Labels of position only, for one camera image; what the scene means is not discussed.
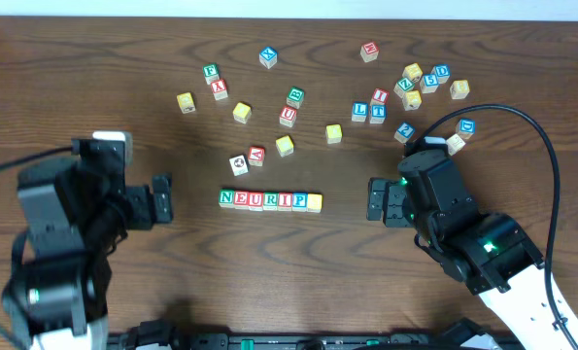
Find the yellow S block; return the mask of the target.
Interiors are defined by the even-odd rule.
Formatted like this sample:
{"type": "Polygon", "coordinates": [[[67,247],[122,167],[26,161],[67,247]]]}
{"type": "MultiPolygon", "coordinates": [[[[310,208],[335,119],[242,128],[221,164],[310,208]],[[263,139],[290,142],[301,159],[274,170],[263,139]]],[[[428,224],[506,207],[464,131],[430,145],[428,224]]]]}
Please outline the yellow S block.
{"type": "Polygon", "coordinates": [[[323,208],[323,196],[319,193],[309,193],[307,195],[307,211],[320,213],[323,208]]]}

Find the green N block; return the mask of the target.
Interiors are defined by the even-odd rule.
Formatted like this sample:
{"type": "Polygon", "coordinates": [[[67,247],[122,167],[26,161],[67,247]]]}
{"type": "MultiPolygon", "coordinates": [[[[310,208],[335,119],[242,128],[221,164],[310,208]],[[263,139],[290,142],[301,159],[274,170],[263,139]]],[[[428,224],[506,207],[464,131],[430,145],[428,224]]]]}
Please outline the green N block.
{"type": "Polygon", "coordinates": [[[235,190],[221,189],[219,194],[219,206],[222,208],[234,207],[235,190]]]}

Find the blue P block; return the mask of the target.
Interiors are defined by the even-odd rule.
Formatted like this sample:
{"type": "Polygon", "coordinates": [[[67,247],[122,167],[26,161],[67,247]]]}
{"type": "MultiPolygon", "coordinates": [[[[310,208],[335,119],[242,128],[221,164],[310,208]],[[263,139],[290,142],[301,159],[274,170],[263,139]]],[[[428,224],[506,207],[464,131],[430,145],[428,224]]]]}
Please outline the blue P block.
{"type": "Polygon", "coordinates": [[[291,210],[293,212],[306,212],[308,194],[306,192],[294,192],[292,194],[291,210]]]}

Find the red E block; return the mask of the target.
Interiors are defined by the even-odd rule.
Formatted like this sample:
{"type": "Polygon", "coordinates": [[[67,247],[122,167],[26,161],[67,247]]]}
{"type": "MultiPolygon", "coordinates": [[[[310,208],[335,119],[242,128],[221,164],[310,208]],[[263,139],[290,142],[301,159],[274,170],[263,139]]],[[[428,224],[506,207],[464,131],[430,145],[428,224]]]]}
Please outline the red E block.
{"type": "Polygon", "coordinates": [[[235,209],[249,209],[249,192],[247,191],[235,191],[234,192],[234,208],[235,209]]]}

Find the green R block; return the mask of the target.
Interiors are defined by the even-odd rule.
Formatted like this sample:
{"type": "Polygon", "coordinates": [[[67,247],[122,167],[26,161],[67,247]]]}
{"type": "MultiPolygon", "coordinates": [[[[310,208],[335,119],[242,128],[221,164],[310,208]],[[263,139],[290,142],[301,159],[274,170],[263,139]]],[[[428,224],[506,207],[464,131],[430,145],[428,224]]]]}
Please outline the green R block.
{"type": "Polygon", "coordinates": [[[263,210],[264,211],[277,211],[279,204],[279,194],[277,192],[265,192],[263,194],[263,210]]]}

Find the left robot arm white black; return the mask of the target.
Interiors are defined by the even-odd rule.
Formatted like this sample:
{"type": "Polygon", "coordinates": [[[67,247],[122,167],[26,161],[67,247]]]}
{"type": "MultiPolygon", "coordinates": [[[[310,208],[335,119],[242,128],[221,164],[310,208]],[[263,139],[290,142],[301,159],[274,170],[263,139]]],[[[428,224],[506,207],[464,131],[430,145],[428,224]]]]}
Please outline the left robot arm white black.
{"type": "Polygon", "coordinates": [[[126,185],[125,140],[75,139],[52,154],[17,176],[28,226],[2,303],[25,349],[104,349],[108,257],[129,231],[172,222],[172,177],[126,185]]]}

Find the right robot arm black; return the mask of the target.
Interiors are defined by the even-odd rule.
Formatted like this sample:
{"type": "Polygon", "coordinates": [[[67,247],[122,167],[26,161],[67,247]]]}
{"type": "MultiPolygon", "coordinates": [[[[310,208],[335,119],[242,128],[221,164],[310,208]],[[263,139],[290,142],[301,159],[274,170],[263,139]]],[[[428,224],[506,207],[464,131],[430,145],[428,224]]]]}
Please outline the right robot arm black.
{"type": "Polygon", "coordinates": [[[397,170],[398,181],[370,179],[368,220],[414,228],[416,245],[479,297],[524,348],[578,347],[578,318],[513,218],[480,212],[442,150],[413,154],[397,170]]]}

